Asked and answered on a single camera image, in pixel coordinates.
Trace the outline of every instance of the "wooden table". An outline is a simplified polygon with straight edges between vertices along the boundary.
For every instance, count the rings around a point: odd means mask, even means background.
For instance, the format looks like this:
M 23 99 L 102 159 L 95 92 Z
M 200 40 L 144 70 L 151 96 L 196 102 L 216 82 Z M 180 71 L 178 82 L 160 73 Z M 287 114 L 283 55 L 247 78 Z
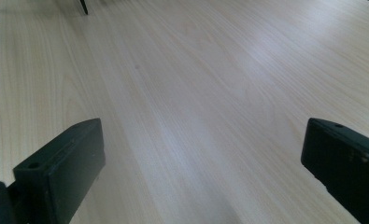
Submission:
M 0 0 L 0 180 L 101 118 L 72 223 L 356 223 L 300 163 L 306 122 L 369 136 L 365 0 Z

